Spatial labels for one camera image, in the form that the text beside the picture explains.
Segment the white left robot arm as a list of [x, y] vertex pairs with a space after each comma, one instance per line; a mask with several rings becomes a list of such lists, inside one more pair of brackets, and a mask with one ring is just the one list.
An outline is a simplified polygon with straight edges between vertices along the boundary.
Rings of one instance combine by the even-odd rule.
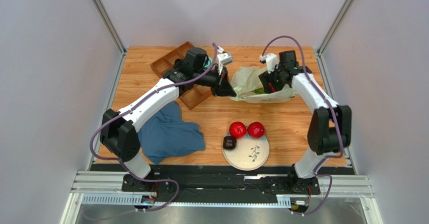
[[108, 109], [102, 117], [102, 125], [94, 134], [115, 160], [138, 180], [151, 171], [140, 154], [137, 133], [143, 125], [167, 104], [185, 95], [195, 85], [209, 87], [213, 96], [234, 97], [236, 92], [228, 81], [226, 65], [233, 62], [231, 53], [219, 46], [214, 47], [214, 57], [198, 47], [188, 49], [185, 55], [174, 59], [170, 69], [150, 91], [118, 111]]

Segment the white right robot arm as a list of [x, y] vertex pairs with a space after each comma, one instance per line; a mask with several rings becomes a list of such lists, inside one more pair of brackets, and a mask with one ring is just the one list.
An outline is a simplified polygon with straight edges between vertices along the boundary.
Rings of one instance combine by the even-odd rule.
[[299, 64], [296, 53], [284, 51], [259, 57], [266, 71], [259, 76], [267, 93], [284, 86], [295, 90], [307, 104], [312, 118], [307, 134], [308, 149], [295, 163], [295, 175], [301, 179], [316, 176], [329, 158], [340, 158], [351, 138], [351, 108], [333, 100], [316, 82], [310, 69]]

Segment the dark purple fake fruit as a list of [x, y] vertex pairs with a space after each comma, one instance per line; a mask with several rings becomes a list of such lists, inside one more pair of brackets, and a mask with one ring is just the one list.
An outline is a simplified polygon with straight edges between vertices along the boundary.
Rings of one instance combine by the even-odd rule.
[[227, 135], [223, 138], [222, 148], [224, 150], [232, 151], [237, 147], [237, 139], [233, 136]]

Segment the red fake pomegranate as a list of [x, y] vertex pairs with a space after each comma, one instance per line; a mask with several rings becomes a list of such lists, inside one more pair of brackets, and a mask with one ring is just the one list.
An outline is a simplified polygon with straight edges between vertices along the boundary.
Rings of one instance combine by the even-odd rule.
[[246, 135], [247, 133], [247, 128], [246, 125], [242, 122], [236, 121], [231, 123], [230, 127], [229, 127], [229, 134], [230, 136], [239, 139], [242, 138]]

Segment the red fake tomato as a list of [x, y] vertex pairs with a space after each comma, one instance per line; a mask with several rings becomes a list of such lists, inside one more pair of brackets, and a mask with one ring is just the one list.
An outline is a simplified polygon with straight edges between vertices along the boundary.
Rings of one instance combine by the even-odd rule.
[[259, 139], [265, 136], [265, 127], [260, 122], [252, 122], [247, 127], [248, 135], [253, 139]]

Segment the light green plastic bag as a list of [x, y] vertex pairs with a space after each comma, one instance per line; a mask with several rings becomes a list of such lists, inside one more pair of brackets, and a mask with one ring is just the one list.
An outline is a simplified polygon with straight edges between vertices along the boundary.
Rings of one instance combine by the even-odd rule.
[[274, 93], [266, 93], [259, 79], [259, 75], [265, 71], [266, 67], [239, 67], [230, 81], [231, 86], [236, 92], [236, 96], [230, 97], [230, 99], [237, 102], [241, 101], [252, 104], [274, 104], [288, 102], [298, 95], [298, 93], [289, 86], [284, 86], [280, 91]]

